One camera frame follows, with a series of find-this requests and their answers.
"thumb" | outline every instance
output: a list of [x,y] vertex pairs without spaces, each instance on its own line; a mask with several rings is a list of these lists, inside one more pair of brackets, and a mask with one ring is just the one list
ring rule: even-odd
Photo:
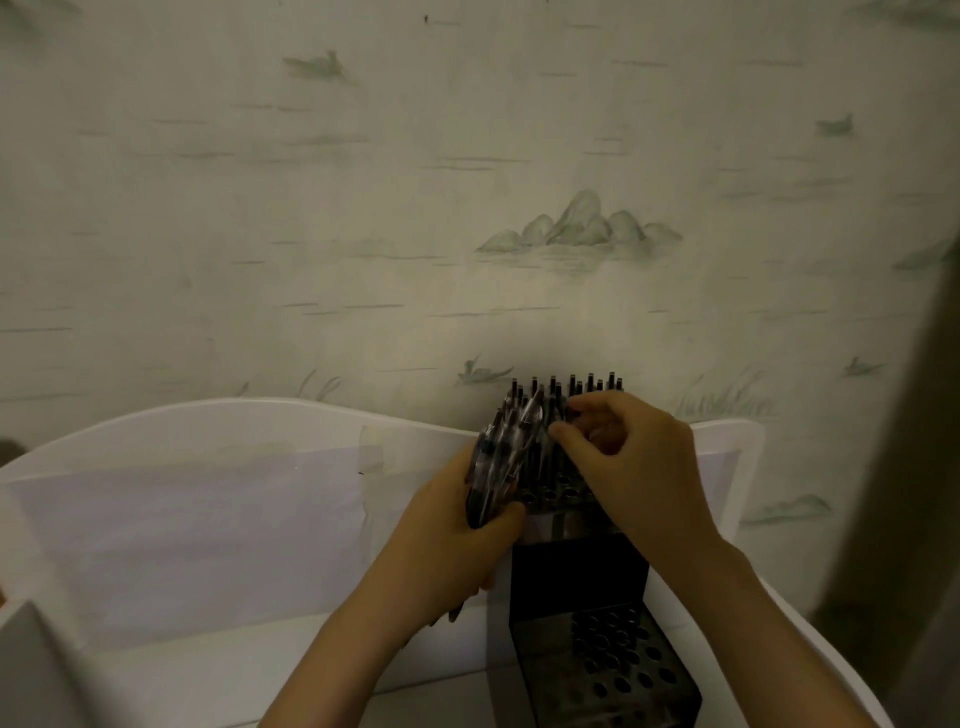
[[491,568],[523,534],[526,518],[527,509],[522,503],[514,501],[508,503],[499,516],[475,532],[480,548],[490,557]]
[[577,466],[577,470],[589,481],[590,476],[597,472],[600,458],[605,455],[584,437],[583,432],[568,423],[552,424],[550,437],[560,443],[560,447]]

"forearm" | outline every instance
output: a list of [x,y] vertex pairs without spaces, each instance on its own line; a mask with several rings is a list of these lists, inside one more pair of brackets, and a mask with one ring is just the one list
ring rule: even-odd
[[406,637],[364,585],[326,621],[260,728],[359,724],[380,675]]
[[664,578],[707,637],[751,728],[875,728],[733,546],[716,545]]

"wall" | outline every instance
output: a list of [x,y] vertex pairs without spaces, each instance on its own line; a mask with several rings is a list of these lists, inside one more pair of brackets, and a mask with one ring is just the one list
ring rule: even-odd
[[956,255],[956,0],[3,0],[0,88],[3,436],[616,369],[802,610]]

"person's right hand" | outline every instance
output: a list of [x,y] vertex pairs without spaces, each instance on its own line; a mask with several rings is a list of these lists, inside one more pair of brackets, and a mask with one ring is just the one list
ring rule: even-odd
[[689,425],[625,392],[573,397],[550,435],[607,515],[664,578],[720,544]]

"person's left hand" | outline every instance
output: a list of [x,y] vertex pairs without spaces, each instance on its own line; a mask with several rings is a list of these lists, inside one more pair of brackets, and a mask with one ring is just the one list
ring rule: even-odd
[[497,561],[523,532],[526,509],[510,503],[473,530],[464,482],[473,445],[422,486],[358,591],[383,605],[403,639],[488,588]]

